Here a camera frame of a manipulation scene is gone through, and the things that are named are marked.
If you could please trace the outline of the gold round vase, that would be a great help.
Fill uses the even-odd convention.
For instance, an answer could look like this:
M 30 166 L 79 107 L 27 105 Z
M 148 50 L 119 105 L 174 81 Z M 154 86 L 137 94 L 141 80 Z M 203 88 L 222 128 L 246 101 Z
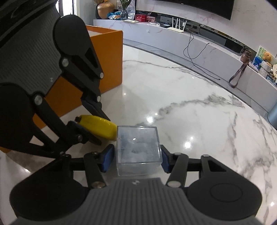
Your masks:
M 108 13 L 113 12 L 114 4 L 111 2 L 103 2 L 97 6 L 98 15 L 101 19 L 107 19 Z

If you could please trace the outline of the blue snack bag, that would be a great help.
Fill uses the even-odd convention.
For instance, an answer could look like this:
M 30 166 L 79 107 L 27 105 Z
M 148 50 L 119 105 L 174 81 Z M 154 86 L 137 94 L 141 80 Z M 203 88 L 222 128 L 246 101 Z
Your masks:
M 110 20 L 121 20 L 121 11 L 110 12 L 107 16 Z

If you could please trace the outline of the green potted plant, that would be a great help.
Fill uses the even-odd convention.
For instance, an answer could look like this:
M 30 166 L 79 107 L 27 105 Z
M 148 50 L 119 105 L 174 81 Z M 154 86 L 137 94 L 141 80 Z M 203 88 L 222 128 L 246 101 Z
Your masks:
M 128 19 L 128 12 L 127 7 L 131 3 L 131 0 L 120 0 L 122 11 L 120 12 L 120 18 L 121 20 L 127 20 Z

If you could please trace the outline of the white marble TV console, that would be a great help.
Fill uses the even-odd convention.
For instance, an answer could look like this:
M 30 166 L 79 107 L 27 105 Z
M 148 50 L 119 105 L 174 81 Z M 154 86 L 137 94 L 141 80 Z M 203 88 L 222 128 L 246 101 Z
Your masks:
M 95 19 L 93 24 L 102 28 L 121 30 L 124 39 L 182 57 L 226 81 L 242 65 L 236 54 L 206 39 L 191 36 L 188 32 L 178 33 L 145 22 Z M 245 69 L 237 88 L 267 110 L 276 104 L 276 86 L 251 67 Z

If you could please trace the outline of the orange open storage box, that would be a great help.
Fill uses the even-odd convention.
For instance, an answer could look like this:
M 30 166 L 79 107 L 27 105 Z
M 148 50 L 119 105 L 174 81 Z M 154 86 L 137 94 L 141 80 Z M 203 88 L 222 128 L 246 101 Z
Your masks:
M 50 107 L 45 96 L 52 75 L 65 78 L 94 102 L 100 102 L 99 59 L 84 22 L 73 15 L 60 18 L 51 28 L 50 40 L 34 50 L 15 50 L 3 59 L 1 75 L 1 147 L 54 158 L 65 149 L 65 123 Z

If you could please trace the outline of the red box on console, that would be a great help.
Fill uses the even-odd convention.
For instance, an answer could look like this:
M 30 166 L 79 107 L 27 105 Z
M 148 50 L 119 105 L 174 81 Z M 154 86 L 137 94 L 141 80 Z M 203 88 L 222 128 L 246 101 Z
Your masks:
M 146 15 L 135 14 L 135 20 L 139 21 L 139 22 L 145 22 L 146 21 Z

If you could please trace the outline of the white wifi router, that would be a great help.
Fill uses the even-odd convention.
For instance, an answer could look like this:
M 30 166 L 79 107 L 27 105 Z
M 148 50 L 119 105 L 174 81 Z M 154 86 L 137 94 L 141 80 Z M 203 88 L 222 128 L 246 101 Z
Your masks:
M 183 33 L 185 31 L 186 24 L 187 20 L 185 20 L 185 22 L 183 22 L 181 26 L 180 18 L 174 20 L 174 18 L 172 17 L 172 24 L 167 29 L 178 33 Z

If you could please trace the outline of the clear acrylic cube box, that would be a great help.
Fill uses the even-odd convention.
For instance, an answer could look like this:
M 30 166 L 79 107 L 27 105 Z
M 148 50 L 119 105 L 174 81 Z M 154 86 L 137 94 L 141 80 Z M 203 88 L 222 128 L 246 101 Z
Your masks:
M 119 176 L 154 174 L 162 164 L 157 127 L 117 127 L 117 172 Z

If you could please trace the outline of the grey metal trash bin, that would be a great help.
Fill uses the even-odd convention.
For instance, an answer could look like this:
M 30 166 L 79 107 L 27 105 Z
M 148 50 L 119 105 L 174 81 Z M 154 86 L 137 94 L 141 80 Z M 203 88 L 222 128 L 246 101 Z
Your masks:
M 277 130 L 277 103 L 269 111 L 267 118 L 271 126 Z

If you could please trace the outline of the black television screen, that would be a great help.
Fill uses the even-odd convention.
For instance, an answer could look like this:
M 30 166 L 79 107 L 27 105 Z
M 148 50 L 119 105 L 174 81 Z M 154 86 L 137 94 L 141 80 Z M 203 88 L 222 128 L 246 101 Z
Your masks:
M 166 0 L 162 2 L 170 2 L 179 6 L 200 9 L 228 20 L 231 20 L 234 7 L 233 0 Z

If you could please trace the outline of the teddy bear picture box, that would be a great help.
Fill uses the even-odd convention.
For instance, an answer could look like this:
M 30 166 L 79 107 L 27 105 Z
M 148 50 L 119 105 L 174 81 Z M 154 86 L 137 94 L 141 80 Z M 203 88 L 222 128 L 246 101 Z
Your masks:
M 262 46 L 259 46 L 252 65 L 258 70 L 260 75 L 266 78 L 273 71 L 273 66 L 276 65 L 276 57 Z

